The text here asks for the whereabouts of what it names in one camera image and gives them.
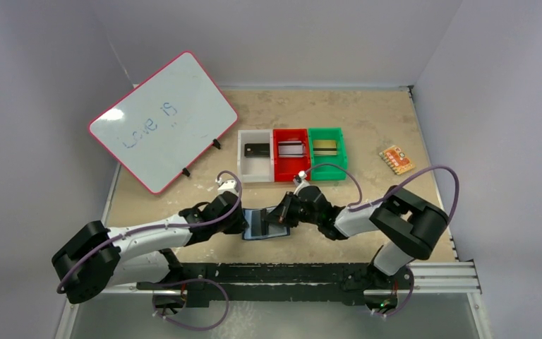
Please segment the blue leather card holder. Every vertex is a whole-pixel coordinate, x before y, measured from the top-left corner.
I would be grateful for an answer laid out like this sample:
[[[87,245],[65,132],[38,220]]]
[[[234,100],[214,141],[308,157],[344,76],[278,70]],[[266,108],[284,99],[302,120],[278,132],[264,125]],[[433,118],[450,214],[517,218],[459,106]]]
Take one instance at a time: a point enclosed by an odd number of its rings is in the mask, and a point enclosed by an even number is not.
[[[290,230],[288,227],[277,223],[268,222],[265,218],[275,207],[267,208],[247,208],[243,210],[243,216],[248,223],[247,228],[242,232],[242,240],[257,241],[273,239],[278,237],[288,237]]]

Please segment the orange card with pattern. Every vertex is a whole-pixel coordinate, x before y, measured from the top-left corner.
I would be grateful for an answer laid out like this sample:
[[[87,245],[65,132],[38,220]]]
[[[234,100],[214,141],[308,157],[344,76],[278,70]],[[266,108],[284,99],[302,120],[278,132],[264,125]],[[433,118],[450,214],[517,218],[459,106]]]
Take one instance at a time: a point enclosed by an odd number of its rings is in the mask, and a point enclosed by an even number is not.
[[[407,154],[397,145],[392,145],[378,153],[385,164],[396,174],[412,171],[416,166]]]

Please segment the red plastic bin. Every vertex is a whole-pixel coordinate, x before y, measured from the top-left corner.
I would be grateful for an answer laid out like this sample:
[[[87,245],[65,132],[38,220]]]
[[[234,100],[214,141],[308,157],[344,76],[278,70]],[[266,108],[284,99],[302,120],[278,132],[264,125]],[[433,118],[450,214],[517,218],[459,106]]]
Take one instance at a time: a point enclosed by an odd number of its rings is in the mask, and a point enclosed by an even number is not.
[[[296,174],[311,166],[308,131],[306,129],[273,129],[275,151],[275,182],[291,182]],[[278,157],[277,144],[280,142],[302,142],[305,147],[303,157]]]

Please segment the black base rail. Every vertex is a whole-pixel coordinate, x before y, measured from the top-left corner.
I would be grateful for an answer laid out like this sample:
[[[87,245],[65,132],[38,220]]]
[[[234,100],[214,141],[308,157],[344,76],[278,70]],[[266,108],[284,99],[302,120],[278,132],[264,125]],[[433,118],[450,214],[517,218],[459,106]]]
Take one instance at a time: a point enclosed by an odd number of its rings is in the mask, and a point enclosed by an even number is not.
[[[337,302],[346,306],[394,309],[408,293],[408,267],[387,276],[369,263],[185,263],[159,282],[138,282],[155,291],[155,304],[183,296],[188,307],[211,301]]]

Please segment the white plastic bin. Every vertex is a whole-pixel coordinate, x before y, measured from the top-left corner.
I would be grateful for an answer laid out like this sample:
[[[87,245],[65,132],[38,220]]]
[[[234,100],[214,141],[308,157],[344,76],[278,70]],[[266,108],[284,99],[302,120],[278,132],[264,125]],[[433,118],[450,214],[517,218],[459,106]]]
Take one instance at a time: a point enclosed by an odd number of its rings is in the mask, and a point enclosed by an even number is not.
[[[275,151],[272,129],[239,130],[237,136],[238,176],[243,183],[263,183],[275,180]],[[247,156],[253,144],[263,144],[267,155]]]

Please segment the gold credit card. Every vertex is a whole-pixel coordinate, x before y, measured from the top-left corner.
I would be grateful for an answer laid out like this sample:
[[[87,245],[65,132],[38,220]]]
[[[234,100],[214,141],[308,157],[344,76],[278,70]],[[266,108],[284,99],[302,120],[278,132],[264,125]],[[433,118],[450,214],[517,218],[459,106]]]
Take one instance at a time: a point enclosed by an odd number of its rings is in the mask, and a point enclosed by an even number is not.
[[[338,154],[337,141],[332,139],[313,139],[313,155],[336,156]]]

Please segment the silver card in holder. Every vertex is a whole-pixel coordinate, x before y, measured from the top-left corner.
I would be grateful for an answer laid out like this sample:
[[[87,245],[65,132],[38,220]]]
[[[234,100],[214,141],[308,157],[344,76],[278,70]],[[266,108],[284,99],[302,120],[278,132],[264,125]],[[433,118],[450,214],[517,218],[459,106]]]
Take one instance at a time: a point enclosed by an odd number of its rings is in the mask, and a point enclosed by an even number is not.
[[[262,210],[254,210],[251,214],[251,236],[266,237],[269,235],[269,225],[261,221]]]

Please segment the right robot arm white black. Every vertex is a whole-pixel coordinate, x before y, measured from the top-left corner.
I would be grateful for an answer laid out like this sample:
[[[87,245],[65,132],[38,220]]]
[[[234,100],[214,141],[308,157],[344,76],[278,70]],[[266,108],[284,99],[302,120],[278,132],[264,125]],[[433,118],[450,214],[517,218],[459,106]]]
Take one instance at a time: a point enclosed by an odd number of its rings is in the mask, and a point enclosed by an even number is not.
[[[368,278],[376,287],[385,287],[400,268],[430,258],[450,218],[439,207],[395,186],[379,204],[356,211],[331,204],[317,186],[305,186],[286,193],[265,220],[287,227],[301,222],[316,225],[331,240],[382,232],[389,241],[373,257]]]

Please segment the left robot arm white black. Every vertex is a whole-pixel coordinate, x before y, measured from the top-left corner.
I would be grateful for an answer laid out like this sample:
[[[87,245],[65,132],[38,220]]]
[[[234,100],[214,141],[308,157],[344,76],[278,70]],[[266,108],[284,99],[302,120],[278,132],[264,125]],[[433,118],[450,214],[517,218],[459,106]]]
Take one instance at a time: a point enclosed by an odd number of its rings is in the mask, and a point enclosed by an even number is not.
[[[171,249],[206,242],[217,233],[239,234],[246,226],[236,189],[220,189],[209,203],[142,225],[107,228],[99,220],[89,222],[52,257],[60,279],[56,291],[80,304],[126,283],[175,288],[182,270],[173,264]]]

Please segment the whiteboard with pink frame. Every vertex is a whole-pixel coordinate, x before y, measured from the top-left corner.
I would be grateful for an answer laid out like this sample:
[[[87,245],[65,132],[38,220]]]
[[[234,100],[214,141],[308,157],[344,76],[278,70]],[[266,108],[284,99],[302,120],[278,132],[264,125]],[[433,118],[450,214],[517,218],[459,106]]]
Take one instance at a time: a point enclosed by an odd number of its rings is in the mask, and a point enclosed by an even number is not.
[[[185,51],[88,124],[88,131],[150,193],[163,192],[238,120]]]

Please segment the silver credit card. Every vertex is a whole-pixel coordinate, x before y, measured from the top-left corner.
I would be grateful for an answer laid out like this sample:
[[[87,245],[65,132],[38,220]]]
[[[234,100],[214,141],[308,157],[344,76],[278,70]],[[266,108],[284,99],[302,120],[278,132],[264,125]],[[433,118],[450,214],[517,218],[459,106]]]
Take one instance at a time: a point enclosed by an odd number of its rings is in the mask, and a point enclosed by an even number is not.
[[[302,142],[280,142],[277,144],[278,157],[303,157],[305,147]]]

